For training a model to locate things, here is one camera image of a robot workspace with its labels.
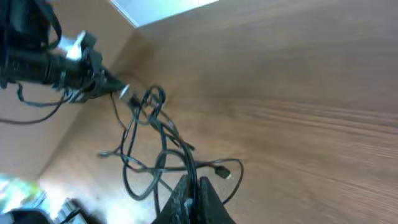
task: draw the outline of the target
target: black object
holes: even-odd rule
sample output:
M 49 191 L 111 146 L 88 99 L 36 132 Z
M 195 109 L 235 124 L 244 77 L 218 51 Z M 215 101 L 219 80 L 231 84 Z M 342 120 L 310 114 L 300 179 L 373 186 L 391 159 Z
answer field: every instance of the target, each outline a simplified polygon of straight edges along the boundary
M 50 26 L 58 37 L 51 44 Z M 92 35 L 82 40 L 79 61 L 50 53 L 61 36 L 59 21 L 44 0 L 0 0 L 0 87 L 16 81 L 52 85 L 69 89 L 71 103 L 84 103 L 124 88 L 101 66 L 102 56 L 93 50 Z
M 50 217 L 39 209 L 15 209 L 10 214 L 14 222 L 12 224 L 52 224 Z
M 165 207 L 152 224 L 234 224 L 207 177 L 199 180 L 199 204 L 197 218 L 191 217 L 192 199 L 189 197 L 189 179 L 183 175 Z
M 228 179 L 231 176 L 231 171 L 229 171 L 225 166 L 216 167 L 215 173 L 223 179 Z

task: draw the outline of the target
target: tangled cable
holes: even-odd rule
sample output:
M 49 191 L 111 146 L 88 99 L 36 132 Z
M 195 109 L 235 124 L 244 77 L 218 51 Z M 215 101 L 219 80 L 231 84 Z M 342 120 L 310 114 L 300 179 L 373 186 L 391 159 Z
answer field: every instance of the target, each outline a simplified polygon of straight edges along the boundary
M 240 165 L 241 173 L 234 187 L 232 193 L 223 201 L 223 204 L 228 203 L 233 196 L 235 195 L 236 191 L 238 190 L 240 183 L 243 179 L 244 174 L 244 167 L 242 162 L 239 159 L 218 159 L 215 161 L 194 161 L 191 151 L 195 150 L 195 148 L 184 141 L 178 133 L 177 128 L 175 127 L 173 121 L 162 111 L 163 104 L 165 103 L 166 95 L 163 89 L 160 86 L 154 85 L 151 86 L 148 90 L 145 91 L 142 100 L 139 101 L 138 99 L 133 99 L 130 101 L 130 109 L 132 110 L 133 116 L 130 120 L 128 126 L 124 125 L 123 122 L 120 120 L 118 109 L 116 107 L 116 103 L 114 98 L 111 94 L 111 100 L 114 108 L 114 112 L 116 118 L 123 128 L 123 135 L 121 138 L 120 145 L 113 151 L 104 151 L 99 153 L 100 157 L 109 157 L 109 156 L 118 156 L 120 157 L 121 161 L 123 162 L 123 182 L 126 188 L 127 193 L 130 195 L 131 198 L 134 200 L 144 200 L 148 195 L 153 192 L 154 193 L 154 203 L 155 203 L 155 211 L 156 214 L 159 215 L 160 213 L 160 205 L 159 205 L 159 190 L 158 184 L 162 184 L 167 190 L 172 192 L 172 188 L 167 185 L 162 180 L 162 174 L 164 172 L 181 172 L 187 171 L 188 176 L 190 179 L 190 196 L 193 199 L 192 205 L 195 206 L 198 203 L 198 177 L 197 177 L 197 169 L 203 167 L 211 167 L 215 170 L 215 173 L 220 177 L 227 179 L 230 176 L 230 171 L 224 167 L 219 166 L 218 164 L 224 162 L 237 162 Z M 152 110 L 149 114 L 147 114 L 144 109 L 151 107 Z M 140 120 L 140 115 L 143 115 L 146 118 L 146 121 Z M 162 116 L 166 119 L 167 123 L 161 121 L 159 116 Z M 134 146 L 134 141 L 136 140 L 136 134 L 138 125 L 151 125 L 156 131 L 160 134 L 160 140 L 162 143 L 162 150 L 156 158 L 155 166 L 154 167 L 147 167 L 144 163 L 140 160 L 133 157 L 132 150 Z M 132 137 L 130 140 L 129 148 L 127 153 L 124 153 L 124 143 L 126 142 L 126 138 L 132 128 Z M 172 142 L 177 149 L 171 149 L 168 147 L 168 141 Z M 181 167 L 166 167 L 166 157 L 167 156 L 175 156 L 179 158 L 184 166 Z M 140 168 L 135 168 L 130 165 L 130 162 L 138 165 Z M 128 177 L 127 177 L 127 170 L 131 170 L 135 173 L 150 173 L 154 178 L 152 182 L 149 184 L 148 188 L 144 191 L 144 193 L 138 195 L 136 194 L 130 186 Z
M 51 118 L 57 111 L 58 109 L 64 104 L 67 103 L 70 98 L 71 98 L 71 94 L 70 92 L 65 89 L 65 91 L 63 92 L 61 99 L 57 102 L 51 102 L 51 103 L 38 103 L 38 102 L 32 102 L 32 101 L 26 101 L 24 98 L 24 94 L 23 94 L 23 86 L 22 84 L 20 84 L 19 82 L 13 82 L 13 84 L 17 84 L 18 85 L 18 90 L 17 90 L 17 96 L 18 96 L 18 100 L 29 105 L 29 106 L 34 106 L 34 107 L 38 107 L 38 108 L 44 108 L 44 107 L 48 107 L 48 106 L 56 106 L 54 108 L 54 110 L 52 110 L 47 116 L 45 116 L 44 118 L 40 118 L 40 119 L 35 119 L 32 121 L 16 121 L 16 120 L 12 120 L 12 119 L 4 119 L 4 118 L 0 118 L 0 123 L 5 123 L 5 124 L 13 124 L 13 125 L 29 125 L 29 124 L 37 124 L 37 123 L 41 123 L 49 118 Z

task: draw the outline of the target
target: black cable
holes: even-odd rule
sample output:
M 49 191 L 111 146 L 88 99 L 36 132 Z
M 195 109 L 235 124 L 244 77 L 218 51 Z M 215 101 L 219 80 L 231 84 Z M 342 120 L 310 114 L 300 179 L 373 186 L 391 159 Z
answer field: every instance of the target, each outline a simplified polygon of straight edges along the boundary
M 118 152 L 109 153 L 106 156 L 123 157 L 124 159 L 128 159 L 131 162 L 139 164 L 140 166 L 142 164 L 142 162 L 137 160 L 136 158 L 131 157 L 131 156 L 126 156 L 126 155 L 120 154 Z M 238 191 L 238 189 L 239 189 L 239 187 L 241 185 L 241 182 L 243 180 L 243 175 L 244 175 L 243 163 L 239 159 L 217 159 L 217 160 L 208 161 L 208 162 L 195 161 L 195 164 L 196 164 L 195 168 L 196 169 L 201 169 L 201 168 L 204 168 L 204 167 L 211 167 L 211 168 L 216 169 L 217 168 L 216 164 L 222 164 L 222 163 L 225 163 L 225 162 L 237 162 L 239 164 L 240 168 L 241 168 L 241 171 L 240 171 L 239 179 L 238 179 L 234 189 L 232 190 L 230 195 L 226 199 L 223 200 L 223 202 L 222 202 L 223 205 L 228 203 L 235 196 L 235 193 Z M 137 172 L 137 173 L 154 172 L 154 171 L 159 171 L 159 172 L 182 172 L 182 171 L 187 171 L 187 168 L 185 166 L 183 166 L 183 167 L 165 167 L 163 169 L 158 169 L 158 168 L 155 168 L 155 167 L 146 167 L 146 168 L 143 167 L 141 169 L 135 169 L 135 172 Z
M 43 107 L 48 107 L 48 106 L 57 106 L 60 102 L 61 104 L 64 104 L 66 102 L 68 102 L 68 98 L 62 101 L 57 101 L 57 102 L 51 102 L 51 103 L 38 103 L 38 102 L 32 102 L 32 101 L 26 101 L 24 98 L 24 93 L 23 93 L 23 89 L 24 87 L 22 86 L 21 83 L 19 82 L 11 82 L 11 83 L 15 83 L 18 85 L 18 90 L 17 90 L 17 96 L 18 96 L 18 100 L 29 105 L 29 106 L 35 106 L 38 108 L 43 108 Z
M 58 109 L 61 107 L 61 105 L 64 102 L 65 95 L 66 95 L 66 92 L 62 95 L 61 100 L 57 104 L 57 107 L 55 107 L 54 110 L 51 111 L 51 113 L 49 113 L 44 118 L 36 119 L 36 120 L 32 120 L 32 121 L 15 121 L 15 120 L 11 120 L 11 119 L 0 118 L 0 123 L 14 124 L 14 125 L 29 125 L 29 124 L 37 124 L 37 123 L 43 122 L 43 121 L 51 118 L 58 111 Z
M 238 190 L 241 181 L 243 179 L 244 168 L 243 164 L 238 159 L 218 159 L 215 161 L 194 161 L 191 150 L 194 150 L 194 147 L 182 140 L 180 137 L 177 128 L 175 127 L 173 121 L 162 111 L 163 104 L 165 102 L 165 93 L 163 89 L 159 86 L 151 86 L 142 97 L 142 100 L 138 102 L 137 99 L 134 102 L 130 102 L 131 110 L 133 111 L 133 117 L 131 120 L 131 124 L 134 123 L 132 127 L 132 136 L 129 143 L 129 147 L 127 153 L 124 153 L 124 143 L 127 138 L 127 134 L 130 130 L 130 127 L 126 128 L 126 126 L 121 122 L 120 117 L 118 115 L 118 110 L 116 107 L 116 103 L 111 95 L 111 100 L 114 106 L 114 112 L 116 115 L 116 119 L 119 121 L 120 125 L 124 129 L 123 136 L 120 145 L 114 150 L 110 152 L 101 152 L 99 156 L 101 157 L 109 157 L 109 156 L 118 156 L 120 157 L 121 161 L 123 162 L 123 183 L 126 188 L 127 193 L 132 197 L 134 200 L 144 200 L 152 191 L 154 193 L 154 204 L 155 204 L 155 211 L 158 215 L 160 213 L 160 205 L 159 205 L 159 189 L 158 183 L 163 184 L 167 189 L 171 191 L 171 188 L 161 179 L 161 176 L 164 172 L 180 172 L 180 171 L 187 171 L 188 176 L 190 179 L 190 196 L 193 199 L 193 208 L 192 212 L 195 212 L 196 206 L 198 205 L 198 179 L 197 179 L 197 169 L 202 167 L 211 167 L 216 171 L 216 174 L 222 178 L 227 178 L 230 175 L 230 171 L 223 167 L 218 166 L 217 164 L 224 163 L 224 162 L 238 162 L 241 166 L 241 173 L 238 179 L 238 182 L 233 189 L 232 193 L 227 197 L 226 200 L 223 201 L 223 204 L 228 203 L 231 198 L 235 195 L 236 191 Z M 152 107 L 150 113 L 146 113 L 144 109 L 146 107 Z M 141 121 L 140 115 L 146 117 L 145 121 Z M 159 115 L 163 116 L 167 123 L 164 123 L 158 119 Z M 156 163 L 154 167 L 147 167 L 144 163 L 140 160 L 131 156 L 134 142 L 136 140 L 137 129 L 138 125 L 151 125 L 157 132 L 159 132 L 162 150 L 160 151 L 159 155 L 157 156 Z M 167 145 L 167 140 L 170 140 L 177 148 L 181 149 L 182 151 L 169 149 Z M 179 157 L 184 166 L 180 167 L 166 167 L 166 157 L 168 155 L 173 155 Z M 141 168 L 134 168 L 129 163 L 132 162 L 137 164 Z M 127 177 L 127 170 L 131 170 L 135 173 L 143 173 L 148 172 L 154 176 L 152 182 L 149 184 L 148 188 L 145 189 L 144 193 L 138 195 L 136 194 L 129 183 Z
M 57 35 L 57 40 L 52 42 L 51 44 L 46 44 L 41 47 L 42 51 L 48 51 L 55 49 L 61 41 L 62 38 L 62 28 L 61 24 L 58 21 L 57 16 L 55 15 L 51 5 L 46 3 L 44 0 L 34 0 L 36 6 L 42 11 L 43 16 L 48 20 L 51 26 L 54 28 L 54 31 Z
M 120 117 L 119 117 L 118 107 L 116 106 L 116 102 L 114 101 L 113 93 L 110 94 L 110 97 L 111 97 L 111 101 L 112 101 L 112 105 L 113 105 L 113 110 L 114 110 L 114 113 L 115 113 L 115 115 L 116 115 L 116 119 L 118 120 L 120 126 L 121 126 L 123 129 L 127 129 L 126 125 L 123 124 L 122 120 L 121 120 Z
M 71 211 L 69 213 L 69 215 L 62 222 L 60 222 L 60 224 L 66 224 L 66 223 L 72 221 L 72 218 L 75 218 L 80 213 L 81 213 L 80 208 L 74 209 L 73 211 Z

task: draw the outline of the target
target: wall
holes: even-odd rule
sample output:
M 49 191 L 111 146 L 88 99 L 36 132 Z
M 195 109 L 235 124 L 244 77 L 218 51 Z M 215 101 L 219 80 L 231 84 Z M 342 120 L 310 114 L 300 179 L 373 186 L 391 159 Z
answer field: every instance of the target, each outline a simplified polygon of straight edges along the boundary
M 86 29 L 98 38 L 96 49 L 103 54 L 103 62 L 110 66 L 132 27 L 108 2 L 102 0 L 64 0 L 53 2 L 63 34 L 76 36 Z M 56 101 L 60 98 L 50 88 L 24 85 L 25 97 L 32 101 Z M 44 117 L 51 109 L 30 108 L 16 98 L 16 87 L 0 90 L 0 117 L 30 120 Z M 57 148 L 82 105 L 62 106 L 46 122 L 33 126 L 0 124 L 0 172 L 35 179 Z

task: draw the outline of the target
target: wooden surface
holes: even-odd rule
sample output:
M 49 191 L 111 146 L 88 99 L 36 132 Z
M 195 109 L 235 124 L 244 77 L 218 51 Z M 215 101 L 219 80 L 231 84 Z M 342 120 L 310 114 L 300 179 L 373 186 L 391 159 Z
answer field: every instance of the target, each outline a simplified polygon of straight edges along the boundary
M 195 158 L 243 160 L 226 206 L 237 223 L 398 223 L 397 9 L 389 0 L 220 1 L 141 28 L 115 68 L 137 88 L 164 86 Z M 152 199 L 132 201 L 120 161 L 95 157 L 120 134 L 108 99 L 88 103 L 41 183 L 108 223 L 149 223 Z M 157 135 L 145 129 L 138 140 L 135 155 L 153 164 Z M 220 198 L 239 175 L 228 167 L 227 181 L 200 171 Z M 132 181 L 142 190 L 149 178 Z

